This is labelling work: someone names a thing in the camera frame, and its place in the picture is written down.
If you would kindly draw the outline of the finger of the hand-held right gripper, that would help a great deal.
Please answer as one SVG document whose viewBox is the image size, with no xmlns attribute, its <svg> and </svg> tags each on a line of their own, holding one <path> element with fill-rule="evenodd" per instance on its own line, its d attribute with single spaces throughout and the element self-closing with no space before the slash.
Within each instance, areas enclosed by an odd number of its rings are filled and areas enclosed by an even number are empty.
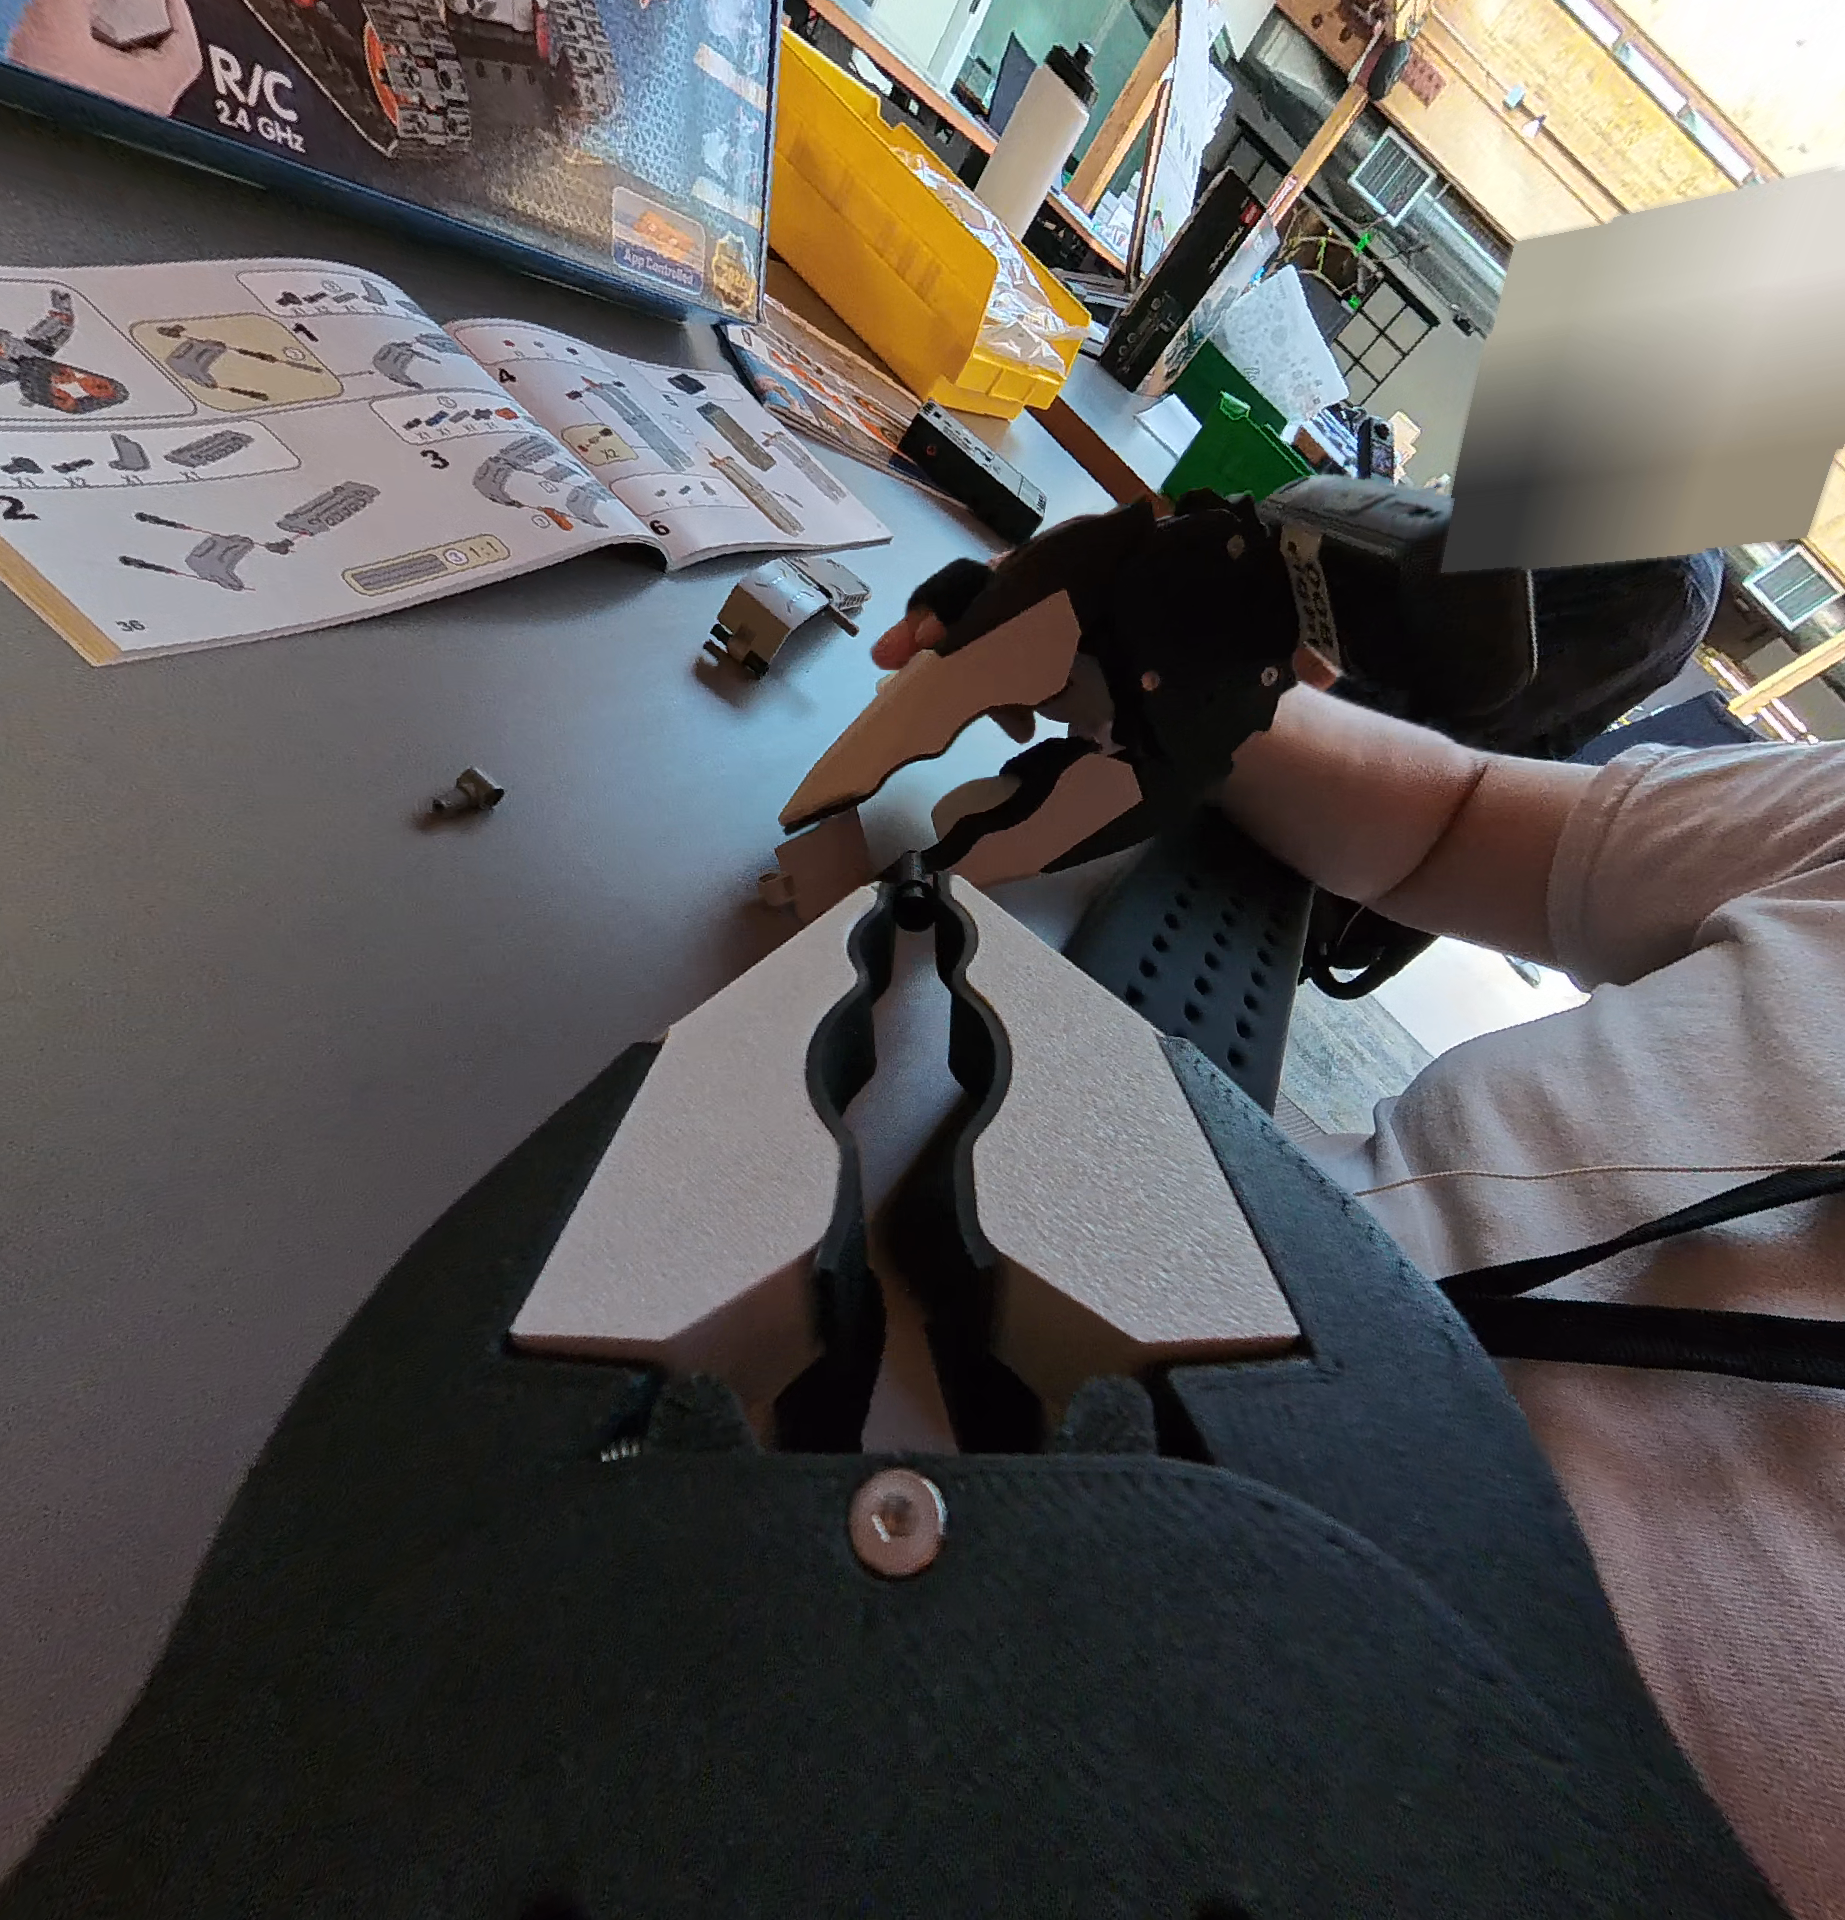
<svg viewBox="0 0 1845 1920">
<path fill-rule="evenodd" d="M 997 708 L 1055 702 L 1074 668 L 1080 623 L 1068 598 L 1043 598 L 952 653 L 922 651 L 888 676 L 813 762 L 779 812 L 796 833 L 871 798 L 892 775 L 943 755 Z"/>
<path fill-rule="evenodd" d="M 937 840 L 917 857 L 920 868 L 971 883 L 1051 872 L 1137 802 L 1127 760 L 1083 737 L 1042 740 L 935 803 Z"/>
</svg>

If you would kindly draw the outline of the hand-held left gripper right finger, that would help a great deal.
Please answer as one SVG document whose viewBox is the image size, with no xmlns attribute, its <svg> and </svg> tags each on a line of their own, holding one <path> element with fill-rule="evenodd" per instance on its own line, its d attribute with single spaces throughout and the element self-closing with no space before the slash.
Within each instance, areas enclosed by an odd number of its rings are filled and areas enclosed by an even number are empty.
<svg viewBox="0 0 1845 1920">
<path fill-rule="evenodd" d="M 922 1292 L 957 1445 L 1028 1454 L 1086 1381 L 1293 1356 L 1300 1328 L 1155 1030 L 938 881 L 955 1127 Z"/>
</svg>

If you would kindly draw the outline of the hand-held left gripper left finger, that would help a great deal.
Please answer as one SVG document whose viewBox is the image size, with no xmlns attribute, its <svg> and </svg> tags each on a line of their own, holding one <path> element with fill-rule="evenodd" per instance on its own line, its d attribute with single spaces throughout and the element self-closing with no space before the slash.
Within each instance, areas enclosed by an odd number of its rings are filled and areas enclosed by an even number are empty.
<svg viewBox="0 0 1845 1920">
<path fill-rule="evenodd" d="M 857 1454 L 884 1351 L 845 1110 L 876 1067 L 888 901 L 861 887 L 676 1020 L 509 1327 L 706 1373 L 779 1446 Z"/>
</svg>

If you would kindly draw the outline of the grey curved building piece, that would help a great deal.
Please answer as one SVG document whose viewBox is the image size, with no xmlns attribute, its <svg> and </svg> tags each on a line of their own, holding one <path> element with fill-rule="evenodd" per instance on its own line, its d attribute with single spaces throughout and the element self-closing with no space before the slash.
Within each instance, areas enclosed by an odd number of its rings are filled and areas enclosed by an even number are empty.
<svg viewBox="0 0 1845 1920">
<path fill-rule="evenodd" d="M 762 904 L 811 923 L 838 901 L 871 883 L 875 874 L 858 810 L 848 807 L 782 840 L 774 852 L 774 867 L 758 876 L 756 893 Z"/>
</svg>

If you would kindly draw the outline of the person's right forearm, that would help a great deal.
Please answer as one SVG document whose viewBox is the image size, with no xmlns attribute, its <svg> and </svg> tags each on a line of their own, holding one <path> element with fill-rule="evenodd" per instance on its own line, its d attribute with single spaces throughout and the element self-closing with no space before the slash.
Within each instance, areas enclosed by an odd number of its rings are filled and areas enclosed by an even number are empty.
<svg viewBox="0 0 1845 1920">
<path fill-rule="evenodd" d="M 1554 964 L 1548 874 L 1592 778 L 1588 766 L 1469 751 L 1299 687 L 1237 748 L 1213 802 L 1326 893 Z"/>
</svg>

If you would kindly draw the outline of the grey desk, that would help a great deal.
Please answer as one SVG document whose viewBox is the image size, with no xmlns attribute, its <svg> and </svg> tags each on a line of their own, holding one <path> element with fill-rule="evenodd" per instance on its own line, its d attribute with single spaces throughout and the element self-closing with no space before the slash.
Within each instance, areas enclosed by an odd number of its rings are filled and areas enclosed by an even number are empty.
<svg viewBox="0 0 1845 1920">
<path fill-rule="evenodd" d="M 776 812 L 876 685 L 609 554 L 93 668 L 0 586 L 0 1873 L 384 1272 L 793 933 Z M 479 818 L 416 814 L 464 767 Z"/>
</svg>

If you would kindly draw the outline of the green bin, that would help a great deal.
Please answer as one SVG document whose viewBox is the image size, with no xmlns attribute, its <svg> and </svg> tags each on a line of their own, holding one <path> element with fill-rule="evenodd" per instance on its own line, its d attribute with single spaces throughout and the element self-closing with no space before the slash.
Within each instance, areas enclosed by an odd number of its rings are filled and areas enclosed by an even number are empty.
<svg viewBox="0 0 1845 1920">
<path fill-rule="evenodd" d="M 1251 500 L 1307 479 L 1312 468 L 1284 441 L 1287 420 L 1208 341 L 1173 383 L 1171 396 L 1197 420 L 1197 431 L 1156 491 L 1169 500 L 1210 491 Z"/>
</svg>

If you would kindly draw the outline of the grey assembled beam piece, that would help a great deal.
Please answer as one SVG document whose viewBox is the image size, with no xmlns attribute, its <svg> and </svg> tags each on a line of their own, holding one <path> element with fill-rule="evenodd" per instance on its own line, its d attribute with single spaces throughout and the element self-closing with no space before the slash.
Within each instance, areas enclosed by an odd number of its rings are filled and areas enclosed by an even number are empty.
<svg viewBox="0 0 1845 1920">
<path fill-rule="evenodd" d="M 857 634 L 867 600 L 869 588 L 827 555 L 779 558 L 731 589 L 702 651 L 761 679 L 787 638 L 820 615 Z"/>
</svg>

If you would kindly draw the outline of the black electronic box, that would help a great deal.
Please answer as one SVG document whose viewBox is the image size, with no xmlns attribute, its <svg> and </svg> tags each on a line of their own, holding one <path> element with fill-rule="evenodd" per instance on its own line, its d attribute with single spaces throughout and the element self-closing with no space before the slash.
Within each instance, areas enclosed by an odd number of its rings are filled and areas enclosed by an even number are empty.
<svg viewBox="0 0 1845 1920">
<path fill-rule="evenodd" d="M 1042 529 L 1046 493 L 935 402 L 902 434 L 899 456 L 1000 541 L 1020 545 Z"/>
</svg>

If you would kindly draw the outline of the colourful folded leaflet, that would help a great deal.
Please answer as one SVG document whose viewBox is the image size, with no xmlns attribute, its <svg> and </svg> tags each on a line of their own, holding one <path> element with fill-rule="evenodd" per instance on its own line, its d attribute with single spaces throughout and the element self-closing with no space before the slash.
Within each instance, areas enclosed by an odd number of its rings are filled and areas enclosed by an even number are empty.
<svg viewBox="0 0 1845 1920">
<path fill-rule="evenodd" d="M 743 383 L 796 434 L 863 464 L 908 468 L 899 441 L 920 400 L 777 300 L 762 325 L 721 322 L 717 341 Z"/>
</svg>

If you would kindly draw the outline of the clear plastic bags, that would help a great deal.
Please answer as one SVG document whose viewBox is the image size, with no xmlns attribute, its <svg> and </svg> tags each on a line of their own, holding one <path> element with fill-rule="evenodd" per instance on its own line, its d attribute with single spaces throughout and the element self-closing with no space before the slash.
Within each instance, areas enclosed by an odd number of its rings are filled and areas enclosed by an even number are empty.
<svg viewBox="0 0 1845 1920">
<path fill-rule="evenodd" d="M 941 173 L 927 157 L 902 150 L 896 157 L 995 260 L 976 346 L 1034 375 L 1064 377 L 1091 325 L 1086 311 L 1042 272 L 1000 217 L 968 190 Z"/>
</svg>

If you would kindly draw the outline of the yellow storage bin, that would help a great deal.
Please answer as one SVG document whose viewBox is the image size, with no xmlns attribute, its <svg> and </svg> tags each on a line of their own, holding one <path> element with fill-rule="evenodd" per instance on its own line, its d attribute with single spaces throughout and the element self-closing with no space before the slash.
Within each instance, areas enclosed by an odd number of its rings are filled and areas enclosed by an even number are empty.
<svg viewBox="0 0 1845 1920">
<path fill-rule="evenodd" d="M 1061 395 L 1072 368 L 1034 375 L 976 346 L 991 256 L 896 155 L 935 158 L 791 32 L 774 124 L 771 248 L 913 395 L 1000 420 Z"/>
</svg>

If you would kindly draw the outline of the white water bottle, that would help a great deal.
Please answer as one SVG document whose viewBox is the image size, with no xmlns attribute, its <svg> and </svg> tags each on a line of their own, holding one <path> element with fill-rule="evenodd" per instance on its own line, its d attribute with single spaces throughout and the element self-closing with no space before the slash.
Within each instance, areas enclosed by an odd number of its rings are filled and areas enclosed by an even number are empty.
<svg viewBox="0 0 1845 1920">
<path fill-rule="evenodd" d="M 1023 240 L 1056 186 L 1094 100 L 1088 44 L 1055 46 L 1030 72 L 975 190 L 1014 240 Z"/>
</svg>

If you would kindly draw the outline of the open instruction booklet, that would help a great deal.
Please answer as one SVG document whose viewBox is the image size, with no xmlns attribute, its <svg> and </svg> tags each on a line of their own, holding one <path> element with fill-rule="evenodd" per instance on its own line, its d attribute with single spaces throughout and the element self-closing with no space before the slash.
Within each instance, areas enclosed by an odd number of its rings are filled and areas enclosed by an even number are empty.
<svg viewBox="0 0 1845 1920">
<path fill-rule="evenodd" d="M 886 541 L 731 374 L 437 325 L 318 260 L 0 270 L 0 583 L 93 665 L 635 546 Z"/>
</svg>

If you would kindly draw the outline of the blue robot kit box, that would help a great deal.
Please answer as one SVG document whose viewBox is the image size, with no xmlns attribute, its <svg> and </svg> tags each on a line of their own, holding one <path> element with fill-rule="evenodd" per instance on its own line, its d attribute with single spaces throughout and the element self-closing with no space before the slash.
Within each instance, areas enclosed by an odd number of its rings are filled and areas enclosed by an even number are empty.
<svg viewBox="0 0 1845 1920">
<path fill-rule="evenodd" d="M 751 325 L 779 5 L 0 3 L 0 101 Z"/>
</svg>

